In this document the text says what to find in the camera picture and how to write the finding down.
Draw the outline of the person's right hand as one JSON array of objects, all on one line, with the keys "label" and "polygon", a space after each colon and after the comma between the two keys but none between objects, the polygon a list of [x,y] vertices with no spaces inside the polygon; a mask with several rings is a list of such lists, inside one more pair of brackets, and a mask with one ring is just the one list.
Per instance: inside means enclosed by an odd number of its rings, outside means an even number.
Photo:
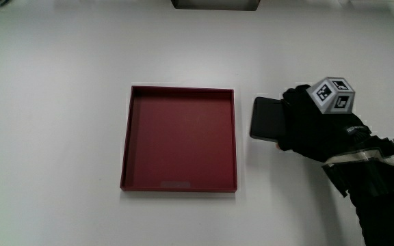
[{"label": "person's right hand", "polygon": [[286,133],[278,147],[320,162],[348,152],[371,135],[352,112],[354,99],[354,89],[342,77],[289,88],[282,98]]}]

